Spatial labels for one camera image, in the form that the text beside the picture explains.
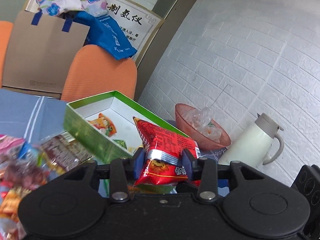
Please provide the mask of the red twist snack bag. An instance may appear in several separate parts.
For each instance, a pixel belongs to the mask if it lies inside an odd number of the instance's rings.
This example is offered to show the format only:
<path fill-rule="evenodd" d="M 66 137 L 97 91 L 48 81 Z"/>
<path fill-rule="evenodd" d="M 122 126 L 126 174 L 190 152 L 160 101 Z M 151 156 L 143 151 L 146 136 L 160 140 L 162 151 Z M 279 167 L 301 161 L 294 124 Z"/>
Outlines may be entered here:
<path fill-rule="evenodd" d="M 30 190 L 1 182 L 1 239 L 22 239 L 25 231 L 18 218 L 18 206 Z"/>

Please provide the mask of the green pea snack bag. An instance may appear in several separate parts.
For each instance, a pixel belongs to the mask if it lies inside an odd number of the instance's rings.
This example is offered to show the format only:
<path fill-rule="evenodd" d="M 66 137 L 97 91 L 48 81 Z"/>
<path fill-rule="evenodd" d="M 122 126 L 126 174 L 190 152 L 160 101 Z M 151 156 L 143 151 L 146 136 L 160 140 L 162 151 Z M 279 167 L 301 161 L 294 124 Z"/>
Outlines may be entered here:
<path fill-rule="evenodd" d="M 114 139 L 113 141 L 132 154 L 134 154 L 135 151 L 138 149 L 137 147 L 127 146 L 124 140 Z"/>

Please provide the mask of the pink glass bowl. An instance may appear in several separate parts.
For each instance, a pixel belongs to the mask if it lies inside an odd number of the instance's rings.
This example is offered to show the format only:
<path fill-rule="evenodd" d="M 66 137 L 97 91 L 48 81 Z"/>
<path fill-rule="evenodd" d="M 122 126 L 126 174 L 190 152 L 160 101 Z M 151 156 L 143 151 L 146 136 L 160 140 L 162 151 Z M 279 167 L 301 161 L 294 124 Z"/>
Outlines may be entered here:
<path fill-rule="evenodd" d="M 194 139 L 203 151 L 231 145 L 227 132 L 212 117 L 212 111 L 208 107 L 199 110 L 183 103 L 175 106 L 177 128 Z"/>

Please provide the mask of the orange snack bag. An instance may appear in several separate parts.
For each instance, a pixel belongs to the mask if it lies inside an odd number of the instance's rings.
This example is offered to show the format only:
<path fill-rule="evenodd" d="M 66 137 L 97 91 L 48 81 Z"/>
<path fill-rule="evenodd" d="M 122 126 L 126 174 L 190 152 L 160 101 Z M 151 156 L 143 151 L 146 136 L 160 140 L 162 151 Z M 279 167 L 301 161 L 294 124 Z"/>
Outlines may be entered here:
<path fill-rule="evenodd" d="M 114 123 L 107 116 L 103 115 L 103 113 L 99 113 L 98 117 L 89 121 L 89 123 L 107 137 L 112 137 L 117 133 Z"/>

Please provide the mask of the green cardboard box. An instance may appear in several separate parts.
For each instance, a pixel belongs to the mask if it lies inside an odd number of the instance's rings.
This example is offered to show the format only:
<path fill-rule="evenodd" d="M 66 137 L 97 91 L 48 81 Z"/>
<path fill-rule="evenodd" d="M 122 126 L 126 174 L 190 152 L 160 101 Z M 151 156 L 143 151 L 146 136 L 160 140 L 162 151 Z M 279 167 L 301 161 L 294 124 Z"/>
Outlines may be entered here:
<path fill-rule="evenodd" d="M 63 126 L 96 158 L 109 164 L 120 157 L 131 158 L 142 146 L 134 117 L 187 136 L 116 90 L 68 103 Z"/>

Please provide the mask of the white thermos jug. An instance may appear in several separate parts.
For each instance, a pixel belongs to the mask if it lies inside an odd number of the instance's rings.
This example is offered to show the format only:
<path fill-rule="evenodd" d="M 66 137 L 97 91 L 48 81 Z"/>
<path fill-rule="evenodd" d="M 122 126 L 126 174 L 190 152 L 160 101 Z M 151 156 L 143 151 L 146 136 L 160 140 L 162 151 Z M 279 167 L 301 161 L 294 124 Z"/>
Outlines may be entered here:
<path fill-rule="evenodd" d="M 283 138 L 278 131 L 284 129 L 271 119 L 267 114 L 259 114 L 255 122 L 250 124 L 238 137 L 238 139 L 227 148 L 220 157 L 218 164 L 229 165 L 233 161 L 240 161 L 251 167 L 268 165 L 274 162 L 284 150 Z M 271 158 L 266 155 L 270 150 L 274 139 L 279 142 L 279 148 Z"/>

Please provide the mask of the brown yellow nut packet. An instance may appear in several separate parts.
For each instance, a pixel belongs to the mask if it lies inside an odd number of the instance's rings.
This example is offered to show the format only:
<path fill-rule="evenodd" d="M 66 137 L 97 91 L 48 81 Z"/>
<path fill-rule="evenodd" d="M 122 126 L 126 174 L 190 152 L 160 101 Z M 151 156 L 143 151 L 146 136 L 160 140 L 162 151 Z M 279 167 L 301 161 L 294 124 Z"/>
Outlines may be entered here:
<path fill-rule="evenodd" d="M 80 142 L 68 132 L 64 132 L 41 145 L 38 164 L 61 175 L 92 157 L 93 154 Z"/>

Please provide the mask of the clear dried fruit packet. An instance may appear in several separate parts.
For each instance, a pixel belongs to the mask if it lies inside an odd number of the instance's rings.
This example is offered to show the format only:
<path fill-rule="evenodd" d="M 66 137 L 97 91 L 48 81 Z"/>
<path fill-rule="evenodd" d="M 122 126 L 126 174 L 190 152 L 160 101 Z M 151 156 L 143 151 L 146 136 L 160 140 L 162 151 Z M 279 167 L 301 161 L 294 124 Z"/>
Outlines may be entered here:
<path fill-rule="evenodd" d="M 41 167 L 33 157 L 22 159 L 1 154 L 1 186 L 3 187 L 35 190 L 47 183 L 49 174 L 50 172 L 45 167 Z"/>

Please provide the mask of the right orange chair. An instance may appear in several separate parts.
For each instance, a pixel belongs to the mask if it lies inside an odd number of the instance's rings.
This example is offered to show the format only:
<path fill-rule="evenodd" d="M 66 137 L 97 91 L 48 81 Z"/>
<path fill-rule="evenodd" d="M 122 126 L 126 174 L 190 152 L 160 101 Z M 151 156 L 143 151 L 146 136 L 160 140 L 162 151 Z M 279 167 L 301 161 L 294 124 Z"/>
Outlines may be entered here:
<path fill-rule="evenodd" d="M 133 99 L 137 67 L 133 59 L 116 60 L 96 45 L 82 47 L 70 66 L 61 100 L 72 102 L 117 90 Z"/>

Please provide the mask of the orange chair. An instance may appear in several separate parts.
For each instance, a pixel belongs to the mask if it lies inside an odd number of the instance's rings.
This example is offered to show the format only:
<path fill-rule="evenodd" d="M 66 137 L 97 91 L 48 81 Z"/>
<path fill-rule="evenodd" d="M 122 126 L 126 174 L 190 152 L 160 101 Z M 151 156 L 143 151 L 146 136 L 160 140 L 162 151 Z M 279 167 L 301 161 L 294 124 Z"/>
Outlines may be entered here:
<path fill-rule="evenodd" d="M 116 60 L 96 45 L 82 47 L 70 66 L 61 100 L 72 102 L 117 90 L 133 99 L 137 67 L 133 59 Z"/>
<path fill-rule="evenodd" d="M 3 68 L 7 47 L 14 24 L 8 21 L 0 21 L 0 84 L 2 84 Z"/>

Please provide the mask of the pink-top clear snack packet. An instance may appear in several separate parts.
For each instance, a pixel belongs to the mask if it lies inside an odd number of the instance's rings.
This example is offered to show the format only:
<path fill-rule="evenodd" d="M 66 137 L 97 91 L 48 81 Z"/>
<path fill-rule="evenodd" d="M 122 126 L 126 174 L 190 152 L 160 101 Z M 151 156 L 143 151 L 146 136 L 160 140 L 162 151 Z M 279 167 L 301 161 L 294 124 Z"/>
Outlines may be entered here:
<path fill-rule="evenodd" d="M 1 134 L 1 161 L 17 158 L 25 140 Z"/>

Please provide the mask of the blue fabric bag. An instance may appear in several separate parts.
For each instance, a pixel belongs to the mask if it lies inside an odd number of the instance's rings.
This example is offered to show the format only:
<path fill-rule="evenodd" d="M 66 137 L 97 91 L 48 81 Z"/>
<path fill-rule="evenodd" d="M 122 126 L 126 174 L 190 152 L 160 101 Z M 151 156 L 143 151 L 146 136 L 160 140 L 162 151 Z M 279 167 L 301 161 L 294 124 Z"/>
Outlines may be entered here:
<path fill-rule="evenodd" d="M 94 17 L 85 11 L 70 11 L 64 13 L 62 18 L 70 18 L 89 27 L 83 46 L 96 45 L 116 60 L 132 58 L 137 53 L 119 24 L 108 14 Z"/>

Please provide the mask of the brown paper bag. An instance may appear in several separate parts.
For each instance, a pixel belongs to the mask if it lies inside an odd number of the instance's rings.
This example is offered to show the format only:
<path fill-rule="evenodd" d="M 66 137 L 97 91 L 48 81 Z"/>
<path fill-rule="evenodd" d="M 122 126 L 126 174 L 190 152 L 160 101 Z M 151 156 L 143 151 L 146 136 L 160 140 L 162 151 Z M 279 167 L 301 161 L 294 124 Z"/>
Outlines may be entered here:
<path fill-rule="evenodd" d="M 2 87 L 60 97 L 88 31 L 71 18 L 20 11 L 5 52 Z"/>

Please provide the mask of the left orange chair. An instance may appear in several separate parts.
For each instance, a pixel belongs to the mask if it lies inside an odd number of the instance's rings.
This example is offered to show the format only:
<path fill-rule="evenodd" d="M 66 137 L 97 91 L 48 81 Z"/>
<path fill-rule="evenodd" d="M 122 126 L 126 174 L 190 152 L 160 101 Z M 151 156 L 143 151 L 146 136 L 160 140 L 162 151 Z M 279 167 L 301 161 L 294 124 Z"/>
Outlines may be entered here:
<path fill-rule="evenodd" d="M 14 24 L 8 21 L 0 21 L 0 84 L 2 84 L 3 68 L 7 47 Z"/>

